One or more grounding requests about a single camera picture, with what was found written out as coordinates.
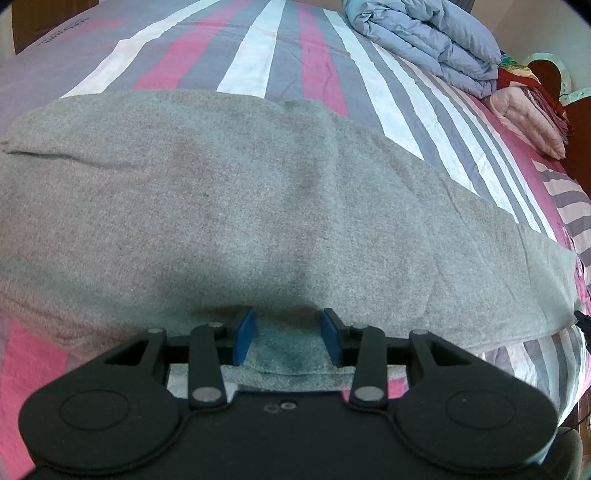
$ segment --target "white stripe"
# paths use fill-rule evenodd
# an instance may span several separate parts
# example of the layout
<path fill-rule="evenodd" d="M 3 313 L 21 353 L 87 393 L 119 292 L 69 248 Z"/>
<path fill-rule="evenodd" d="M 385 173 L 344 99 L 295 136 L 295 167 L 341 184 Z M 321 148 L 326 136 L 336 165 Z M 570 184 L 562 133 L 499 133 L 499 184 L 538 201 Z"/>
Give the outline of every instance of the white stripe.
<path fill-rule="evenodd" d="M 548 168 L 546 167 L 546 165 L 542 165 L 540 162 L 532 160 L 532 162 L 534 163 L 534 167 L 537 171 L 539 171 L 540 173 L 545 172 L 546 170 L 548 170 Z"/>
<path fill-rule="evenodd" d="M 474 185 L 470 181 L 470 178 L 468 178 L 460 159 L 457 157 L 457 153 L 453 149 L 449 137 L 441 126 L 431 102 L 429 102 L 427 97 L 425 97 L 425 94 L 417 86 L 416 82 L 410 78 L 389 51 L 373 42 L 372 44 L 384 60 L 385 64 L 390 70 L 392 70 L 392 73 L 407 91 L 414 111 L 435 143 L 437 151 L 439 152 L 439 157 L 449 173 L 449 176 L 463 187 L 476 193 Z"/>
<path fill-rule="evenodd" d="M 492 167 L 486 157 L 486 153 L 478 143 L 478 140 L 472 133 L 472 130 L 470 129 L 466 120 L 464 120 L 464 117 L 461 116 L 460 112 L 456 109 L 454 104 L 452 104 L 450 99 L 446 95 L 444 95 L 443 92 L 441 92 L 439 88 L 437 88 L 437 86 L 435 86 L 435 84 L 418 67 L 415 67 L 415 65 L 402 58 L 401 61 L 405 62 L 410 68 L 414 70 L 415 74 L 423 81 L 425 85 L 427 85 L 431 89 L 435 97 L 443 104 L 445 109 L 452 117 L 452 121 L 456 126 L 458 132 L 462 136 L 462 140 L 465 142 L 466 146 L 470 150 L 470 153 L 472 154 L 472 157 L 475 162 L 475 166 L 478 167 L 480 175 L 482 176 L 482 179 L 484 180 L 489 192 L 491 193 L 494 202 L 498 207 L 502 208 L 503 210 L 506 210 L 511 215 L 513 215 L 515 221 L 517 222 L 517 217 L 515 216 L 515 212 L 513 211 L 511 202 L 509 202 L 509 198 L 507 197 L 505 191 L 501 187 L 501 184 L 499 183 L 499 179 L 496 177 L 495 172 L 492 170 Z"/>
<path fill-rule="evenodd" d="M 213 5 L 218 0 L 200 0 L 181 10 L 176 11 L 163 20 L 152 23 L 143 30 L 137 32 L 131 38 L 119 40 L 114 50 L 105 58 L 99 66 L 91 72 L 88 77 L 76 85 L 64 97 L 74 95 L 88 95 L 91 93 L 101 93 L 115 81 L 134 61 L 139 51 L 150 40 L 154 40 L 164 32 L 173 28 L 177 23 L 185 18 Z"/>
<path fill-rule="evenodd" d="M 505 157 L 509 161 L 509 166 L 511 167 L 511 170 L 514 172 L 515 177 L 517 178 L 523 191 L 525 192 L 525 195 L 529 198 L 531 205 L 533 206 L 535 212 L 538 214 L 538 217 L 540 218 L 540 221 L 542 222 L 542 226 L 544 227 L 545 234 L 549 238 L 551 238 L 552 240 L 557 242 L 558 240 L 556 239 L 556 235 L 554 234 L 554 230 L 552 230 L 552 227 L 550 226 L 550 223 L 549 223 L 548 219 L 546 218 L 546 215 L 544 214 L 544 212 L 540 208 L 540 205 L 538 204 L 537 200 L 535 199 L 535 196 L 534 196 L 533 192 L 531 191 L 530 186 L 525 181 L 525 177 L 523 176 L 523 174 L 521 173 L 521 170 L 517 166 L 517 162 L 515 161 L 515 158 L 513 157 L 511 150 L 509 150 L 509 148 L 507 147 L 507 145 L 505 144 L 505 142 L 501 138 L 500 133 L 498 131 L 496 131 L 495 127 L 493 127 L 492 124 L 488 121 L 488 118 L 486 118 L 486 115 L 484 114 L 484 112 L 482 110 L 480 110 L 476 105 L 474 105 L 472 98 L 470 98 L 470 96 L 467 93 L 462 92 L 461 90 L 457 90 L 457 89 L 455 89 L 455 91 L 458 94 L 462 95 L 465 99 L 467 99 L 469 105 L 473 105 L 472 111 L 474 111 L 474 113 L 476 113 L 480 117 L 480 119 L 486 125 L 486 128 L 489 131 L 489 133 L 495 138 L 497 143 L 501 146 L 501 150 L 503 151 L 503 153 L 505 154 Z M 507 168 L 505 162 L 502 161 L 502 159 L 501 159 L 499 163 L 501 165 L 501 168 L 503 169 L 503 172 L 505 172 L 505 169 Z M 505 173 L 505 177 L 506 177 L 507 181 L 509 181 L 509 179 L 511 179 L 510 184 L 515 185 L 512 175 L 510 175 L 508 173 L 508 169 Z M 522 196 L 520 194 L 517 195 L 519 193 L 519 191 L 515 191 L 513 188 L 512 188 L 512 190 L 515 192 L 515 196 L 517 197 L 518 201 L 520 199 L 522 199 Z M 524 213 L 526 214 L 526 216 L 528 216 L 528 222 L 530 223 L 530 226 L 534 230 L 539 232 L 540 231 L 539 226 L 538 226 L 537 222 L 535 221 L 533 215 L 531 214 L 529 207 L 527 207 L 527 208 L 524 207 L 523 210 L 524 210 Z"/>
<path fill-rule="evenodd" d="M 285 0 L 271 0 L 240 43 L 218 92 L 264 98 Z"/>
<path fill-rule="evenodd" d="M 591 230 L 585 230 L 573 237 L 574 250 L 581 254 L 591 248 Z"/>
<path fill-rule="evenodd" d="M 474 125 L 476 126 L 476 129 L 480 132 L 480 134 L 482 135 L 482 138 L 484 138 L 486 145 L 488 146 L 488 148 L 491 149 L 492 156 L 494 157 L 496 164 L 501 169 L 502 175 L 505 177 L 505 181 L 507 182 L 508 187 L 511 189 L 511 191 L 513 192 L 513 195 L 517 199 L 517 203 L 519 203 L 519 206 L 520 206 L 521 210 L 523 211 L 530 228 L 532 228 L 536 232 L 541 233 L 540 226 L 538 225 L 538 222 L 535 221 L 534 214 L 531 212 L 530 207 L 527 205 L 525 199 L 523 198 L 523 195 L 521 194 L 521 192 L 517 188 L 517 185 L 515 184 L 515 180 L 511 176 L 511 173 L 509 172 L 509 168 L 505 164 L 504 160 L 501 158 L 501 155 L 500 155 L 496 145 L 492 142 L 491 136 L 489 134 L 487 134 L 487 132 L 482 127 L 482 124 L 476 118 L 475 109 L 477 109 L 478 107 L 476 105 L 474 105 L 474 102 L 472 101 L 472 99 L 470 98 L 469 95 L 466 95 L 464 92 L 461 92 L 460 90 L 449 86 L 447 83 L 445 83 L 444 81 L 442 81 L 440 79 L 437 79 L 437 80 L 440 82 L 440 84 L 443 86 L 443 88 L 445 88 L 446 91 L 452 96 L 452 98 L 457 102 L 457 104 L 460 105 L 460 107 L 462 107 L 462 109 L 464 110 L 466 115 L 468 115 L 468 117 L 470 118 L 472 123 L 474 123 Z M 466 106 L 466 104 L 464 102 L 462 102 L 461 98 L 458 97 L 459 94 L 463 94 L 464 98 L 467 100 L 468 105 L 472 105 L 472 108 L 468 108 Z M 495 176 L 495 178 L 498 180 L 498 176 L 496 175 L 496 173 L 492 169 L 492 167 L 490 165 L 490 159 L 488 157 L 486 158 L 486 162 L 487 162 L 487 165 L 482 166 L 484 171 L 490 171 L 491 175 Z M 480 165 L 479 165 L 478 169 L 481 172 L 483 171 L 483 169 L 481 169 Z"/>
<path fill-rule="evenodd" d="M 573 409 L 574 404 L 577 403 L 575 399 L 576 390 L 574 389 L 574 384 L 579 376 L 578 365 L 576 362 L 576 358 L 574 357 L 573 347 L 570 343 L 570 336 L 566 330 L 560 331 L 560 342 L 562 343 L 562 350 L 564 350 L 564 354 L 566 356 L 566 370 L 567 370 L 567 389 L 566 389 L 566 408 L 562 414 L 562 418 L 560 419 L 559 425 L 562 424 L 566 420 L 566 417 L 569 416 L 570 411 Z"/>
<path fill-rule="evenodd" d="M 506 348 L 515 377 L 523 380 L 525 383 L 532 385 L 533 387 L 537 387 L 538 372 L 535 369 L 535 365 L 531 361 L 530 356 L 525 350 L 525 345 L 523 343 L 518 343 Z"/>
<path fill-rule="evenodd" d="M 546 180 L 546 188 L 551 195 L 559 195 L 565 192 L 581 192 L 583 189 L 578 183 L 567 179 L 549 179 Z"/>
<path fill-rule="evenodd" d="M 392 97 L 386 80 L 384 80 L 384 77 L 382 77 L 367 52 L 363 49 L 353 30 L 345 24 L 343 18 L 337 12 L 324 10 L 324 13 L 359 69 L 365 89 L 382 124 L 384 135 L 424 160 L 400 108 L 398 108 L 396 101 Z"/>
<path fill-rule="evenodd" d="M 543 337 L 538 339 L 540 344 L 540 351 L 546 371 L 548 372 L 548 391 L 549 397 L 556 409 L 560 406 L 560 398 L 558 394 L 558 355 L 556 347 L 552 341 L 552 337 Z"/>
<path fill-rule="evenodd" d="M 583 332 L 573 325 L 571 330 L 574 332 L 575 336 L 579 340 L 579 353 L 581 356 L 581 365 L 579 366 L 579 388 L 577 389 L 577 394 L 575 398 L 581 398 L 584 394 L 583 387 L 585 383 L 585 379 L 587 377 L 587 349 L 586 349 L 586 341 Z"/>
<path fill-rule="evenodd" d="M 565 225 L 568 225 L 581 217 L 591 215 L 591 205 L 588 202 L 571 203 L 557 210 Z"/>

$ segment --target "folded blanket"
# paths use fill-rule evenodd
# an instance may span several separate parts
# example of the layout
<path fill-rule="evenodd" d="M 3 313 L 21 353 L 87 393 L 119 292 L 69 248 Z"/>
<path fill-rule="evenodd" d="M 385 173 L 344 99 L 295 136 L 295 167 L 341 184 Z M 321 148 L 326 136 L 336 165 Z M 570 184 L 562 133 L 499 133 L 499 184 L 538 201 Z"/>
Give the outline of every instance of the folded blanket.
<path fill-rule="evenodd" d="M 561 160 L 566 151 L 560 131 L 528 93 L 526 87 L 506 87 L 483 102 L 503 125 L 536 151 Z"/>
<path fill-rule="evenodd" d="M 496 89 L 501 51 L 491 32 L 448 0 L 345 0 L 353 28 L 478 98 Z"/>
<path fill-rule="evenodd" d="M 528 87 L 532 89 L 536 103 L 550 115 L 561 135 L 563 135 L 563 140 L 565 140 L 564 137 L 571 134 L 566 111 L 562 104 L 548 93 L 529 67 L 519 64 L 509 54 L 502 52 L 497 88 L 501 90 L 507 87 Z"/>

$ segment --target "striped bedsheet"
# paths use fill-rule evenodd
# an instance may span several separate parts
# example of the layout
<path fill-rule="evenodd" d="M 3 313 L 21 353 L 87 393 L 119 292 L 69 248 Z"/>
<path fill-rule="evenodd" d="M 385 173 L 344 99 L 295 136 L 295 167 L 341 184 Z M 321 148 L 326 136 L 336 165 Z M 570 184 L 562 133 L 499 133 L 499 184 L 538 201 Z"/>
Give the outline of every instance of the striped bedsheet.
<path fill-rule="evenodd" d="M 0 134 L 59 97 L 152 88 L 319 100 L 567 245 L 531 162 L 536 153 L 477 100 L 371 43 L 341 15 L 291 1 L 106 0 L 0 68 Z M 586 351 L 576 327 L 481 357 L 538 387 L 561 419 L 582 393 Z M 0 314 L 0 430 L 12 432 L 0 436 L 0 478 L 27 465 L 22 444 L 11 444 L 20 403 L 73 366 L 68 358 Z M 32 386 L 30 372 L 43 369 Z M 405 388 L 394 381 L 390 395 Z"/>

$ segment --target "wooden headboard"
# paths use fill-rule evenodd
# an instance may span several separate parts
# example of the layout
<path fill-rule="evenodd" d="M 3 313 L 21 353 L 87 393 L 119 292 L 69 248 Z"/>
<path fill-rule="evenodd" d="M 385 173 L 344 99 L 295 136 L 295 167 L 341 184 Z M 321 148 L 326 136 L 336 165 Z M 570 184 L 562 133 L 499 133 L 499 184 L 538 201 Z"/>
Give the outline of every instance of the wooden headboard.
<path fill-rule="evenodd" d="M 572 92 L 569 71 L 555 55 L 538 53 L 529 56 L 523 64 L 564 105 L 573 135 L 566 147 L 566 159 L 561 163 L 566 173 L 591 196 L 591 87 Z"/>

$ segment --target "gray towel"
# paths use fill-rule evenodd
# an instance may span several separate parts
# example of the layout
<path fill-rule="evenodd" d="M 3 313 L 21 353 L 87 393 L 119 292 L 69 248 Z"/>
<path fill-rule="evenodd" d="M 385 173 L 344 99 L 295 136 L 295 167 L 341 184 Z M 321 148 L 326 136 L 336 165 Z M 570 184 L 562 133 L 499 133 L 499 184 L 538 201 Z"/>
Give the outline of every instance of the gray towel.
<path fill-rule="evenodd" d="M 0 307 L 78 354 L 248 304 L 258 336 L 228 381 L 346 388 L 317 309 L 472 351 L 574 323 L 572 252 L 320 102 L 72 97 L 2 148 Z"/>

